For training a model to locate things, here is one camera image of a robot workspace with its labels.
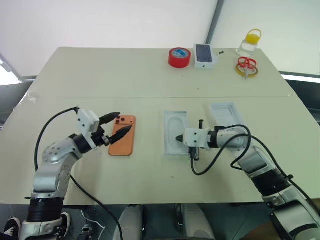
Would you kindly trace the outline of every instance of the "white table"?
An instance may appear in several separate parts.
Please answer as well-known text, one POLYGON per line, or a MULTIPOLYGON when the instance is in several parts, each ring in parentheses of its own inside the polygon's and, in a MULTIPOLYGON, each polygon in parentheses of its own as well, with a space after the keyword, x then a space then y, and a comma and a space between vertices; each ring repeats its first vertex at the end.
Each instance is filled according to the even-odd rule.
MULTIPOLYGON (((29 203, 24 197, 31 194, 39 132, 55 113, 73 106, 137 119, 131 156, 109 156, 100 147, 73 168, 78 182, 104 204, 260 202, 253 183, 230 168, 228 151, 203 176, 193 175, 187 156, 164 155, 164 111, 187 111, 191 127, 199 119, 208 127, 215 124, 208 105, 218 102, 234 102, 283 169, 312 198, 320 197, 320 128, 261 50, 254 56, 260 73, 247 80, 234 71, 234 49, 223 49, 215 69, 206 70, 172 68, 168 51, 59 48, 0 131, 0 203, 29 203)), ((110 134, 112 124, 104 129, 110 134)), ((68 113, 49 125, 40 155, 72 133, 78 133, 76 116, 68 113)), ((201 151, 197 169, 216 152, 201 151)), ((70 182, 64 204, 94 203, 70 182)))

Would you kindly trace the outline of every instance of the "yellow lid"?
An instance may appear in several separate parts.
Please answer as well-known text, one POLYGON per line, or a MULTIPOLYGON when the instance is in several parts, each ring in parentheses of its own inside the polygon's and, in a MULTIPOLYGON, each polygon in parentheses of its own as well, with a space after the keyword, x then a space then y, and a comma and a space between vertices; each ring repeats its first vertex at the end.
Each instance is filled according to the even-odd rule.
POLYGON ((245 37, 245 41, 248 42, 248 43, 250 43, 250 44, 257 44, 257 43, 259 42, 261 36, 262 36, 261 31, 260 31, 259 29, 255 28, 255 29, 252 29, 252 30, 250 30, 250 31, 248 32, 248 34, 247 34, 246 37, 245 37), (260 36, 251 33, 251 32, 253 32, 253 31, 259 32, 259 33, 260 33, 260 36))

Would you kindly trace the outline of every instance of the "black cable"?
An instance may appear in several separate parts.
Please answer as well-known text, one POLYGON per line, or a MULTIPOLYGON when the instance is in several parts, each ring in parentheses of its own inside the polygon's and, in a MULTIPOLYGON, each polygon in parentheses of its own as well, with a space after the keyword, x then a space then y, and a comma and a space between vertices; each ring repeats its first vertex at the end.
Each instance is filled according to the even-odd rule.
POLYGON ((34 149, 34 167, 35 167, 35 171, 38 171, 38 168, 39 168, 39 166, 38 166, 38 150, 39 150, 40 141, 41 141, 41 138, 42 138, 42 136, 43 136, 46 128, 48 127, 48 125, 49 125, 55 118, 59 117, 60 115, 65 114, 65 113, 67 113, 67 112, 71 112, 71 111, 77 112, 78 109, 79 109, 79 108, 76 106, 76 107, 68 108, 68 109, 66 109, 66 110, 64 110, 64 111, 61 111, 61 112, 57 113, 56 115, 54 115, 53 117, 51 117, 51 118, 49 119, 49 121, 47 121, 46 124, 43 126, 43 128, 42 128, 42 130, 41 130, 41 132, 40 132, 40 134, 39 134, 39 136, 38 136, 38 139, 37 139, 37 141, 36 141, 35 149, 34 149))
POLYGON ((231 129, 231 128, 236 128, 236 127, 244 128, 244 129, 247 131, 248 134, 241 133, 241 134, 237 134, 237 135, 231 137, 230 139, 228 139, 228 141, 226 141, 225 144, 220 148, 219 152, 218 152, 218 153, 216 154, 216 156, 213 158, 213 160, 212 160, 212 162, 209 164, 209 166, 208 166, 205 170, 203 170, 202 172, 196 172, 195 166, 194 166, 194 158, 193 158, 193 156, 190 157, 190 160, 191 160, 191 169, 192 169, 192 172, 193 172, 195 175, 201 176, 201 175, 203 175, 203 174, 206 174, 206 173, 213 167, 213 165, 216 163, 216 161, 218 160, 219 156, 222 154, 222 152, 223 152, 224 149, 227 147, 227 145, 228 145, 232 140, 234 140, 234 139, 236 139, 236 138, 238 138, 238 137, 247 136, 247 137, 249 137, 249 138, 248 138, 248 142, 247 142, 247 144, 246 144, 246 147, 245 147, 243 153, 242 153, 239 157, 237 157, 233 162, 236 163, 238 160, 240 160, 240 159, 248 152, 248 150, 249 150, 249 148, 250 148, 250 144, 251 144, 251 132, 250 132, 250 130, 249 130, 249 128, 248 128, 247 126, 241 125, 241 124, 237 124, 237 125, 231 125, 231 126, 227 126, 227 127, 219 127, 219 129, 231 129))
POLYGON ((250 143, 251 143, 251 138, 256 140, 259 144, 261 144, 261 146, 266 150, 266 152, 269 154, 270 158, 272 159, 274 165, 279 169, 279 171, 281 172, 281 174, 288 179, 288 181, 306 198, 306 201, 311 205, 311 207, 318 213, 318 215, 320 215, 320 209, 317 207, 317 205, 314 203, 314 201, 309 197, 309 195, 303 191, 303 189, 301 187, 299 187, 293 180, 293 176, 292 175, 287 175, 284 170, 280 167, 280 165, 278 164, 277 160, 275 159, 274 155, 272 154, 272 152, 269 150, 269 148, 257 137, 252 136, 250 130, 244 126, 244 125, 233 125, 233 126, 229 126, 229 127, 225 127, 225 128, 221 128, 221 129, 229 129, 229 128, 233 128, 233 127, 243 127, 247 130, 248 134, 237 134, 233 137, 231 137, 230 139, 228 139, 228 141, 226 141, 226 143, 222 146, 222 148, 219 150, 219 152, 217 153, 217 155, 214 157, 214 159, 212 160, 212 162, 210 163, 210 165, 202 172, 196 172, 195 168, 194 168, 194 159, 193 157, 191 157, 191 169, 192 172, 197 175, 203 175, 205 173, 207 173, 212 166, 216 163, 216 161, 218 160, 219 156, 221 155, 221 153, 223 152, 223 150, 227 147, 227 145, 234 139, 238 138, 238 137, 248 137, 248 142, 246 145, 246 149, 244 150, 244 152, 237 157, 232 163, 231 163, 231 167, 233 167, 234 164, 236 164, 248 151, 249 147, 250 147, 250 143))
MULTIPOLYGON (((48 127, 48 125, 57 117, 59 117, 60 115, 62 114, 65 114, 65 113, 68 113, 68 112, 71 112, 71 111, 75 111, 76 113, 78 112, 79 108, 78 107, 72 107, 72 108, 68 108, 64 111, 61 111, 59 113, 57 113, 56 115, 54 115, 53 117, 51 117, 49 119, 49 121, 43 126, 40 134, 39 134, 39 137, 36 141, 36 144, 35 144, 35 149, 34 149, 34 168, 35 168, 35 171, 38 170, 38 151, 39 151, 39 145, 40 145, 40 141, 41 141, 41 138, 46 130, 46 128, 48 127)), ((120 223, 118 221, 118 219, 116 218, 116 216, 111 212, 111 210, 109 208, 107 208, 105 205, 102 204, 102 202, 100 202, 98 199, 96 199, 95 197, 93 197, 90 193, 88 193, 76 180, 75 178, 70 175, 70 178, 71 180, 74 182, 74 184, 85 194, 87 195, 89 198, 91 198, 93 201, 95 201, 97 204, 99 204, 113 219, 114 221, 116 222, 116 225, 119 229, 119 233, 120 233, 120 239, 123 240, 123 234, 122 234, 122 229, 121 229, 121 226, 120 226, 120 223)))
POLYGON ((270 158, 272 159, 274 165, 279 169, 279 171, 281 172, 281 174, 283 174, 288 181, 295 186, 296 189, 298 189, 298 191, 300 193, 302 193, 302 195, 306 198, 307 202, 311 205, 311 207, 318 213, 318 215, 320 215, 320 209, 317 207, 317 205, 314 203, 314 201, 309 197, 309 195, 302 190, 301 187, 299 187, 293 180, 292 180, 292 176, 288 176, 283 169, 280 167, 280 165, 278 164, 278 162, 276 161, 275 157, 273 156, 273 154, 271 153, 271 151, 268 149, 268 147, 257 137, 252 136, 252 138, 254 140, 256 140, 258 143, 261 144, 261 146, 266 150, 266 152, 269 154, 270 158))
POLYGON ((96 199, 94 196, 92 196, 90 193, 88 193, 76 180, 75 178, 70 175, 70 178, 71 180, 74 182, 74 184, 85 194, 87 195, 89 198, 91 198, 93 201, 95 201, 97 204, 99 204, 113 219, 114 221, 116 222, 116 225, 118 226, 119 228, 119 233, 120 233, 120 239, 123 240, 123 235, 122 235, 122 229, 121 229, 121 226, 120 226, 120 223, 117 219, 117 217, 112 213, 112 211, 107 208, 105 205, 103 205, 102 202, 100 202, 98 199, 96 199))

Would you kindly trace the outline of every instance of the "red scissors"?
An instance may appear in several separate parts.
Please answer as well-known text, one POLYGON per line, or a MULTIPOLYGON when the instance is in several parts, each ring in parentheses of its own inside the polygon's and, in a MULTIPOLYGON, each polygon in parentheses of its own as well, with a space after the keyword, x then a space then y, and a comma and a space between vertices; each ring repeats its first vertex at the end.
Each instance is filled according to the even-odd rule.
POLYGON ((252 58, 242 56, 242 57, 239 57, 238 64, 240 67, 242 67, 244 69, 244 77, 245 77, 245 79, 247 79, 248 70, 254 69, 257 66, 257 61, 252 58))

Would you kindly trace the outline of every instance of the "orange phone case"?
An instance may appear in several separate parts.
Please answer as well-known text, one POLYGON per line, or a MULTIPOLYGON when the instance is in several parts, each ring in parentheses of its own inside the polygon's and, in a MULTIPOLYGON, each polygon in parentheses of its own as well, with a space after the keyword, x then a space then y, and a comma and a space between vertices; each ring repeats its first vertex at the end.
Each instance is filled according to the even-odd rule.
POLYGON ((132 125, 130 131, 119 141, 112 144, 109 148, 109 155, 111 156, 129 156, 134 151, 134 138, 136 128, 136 117, 132 115, 119 115, 113 124, 112 135, 116 134, 116 131, 132 125))

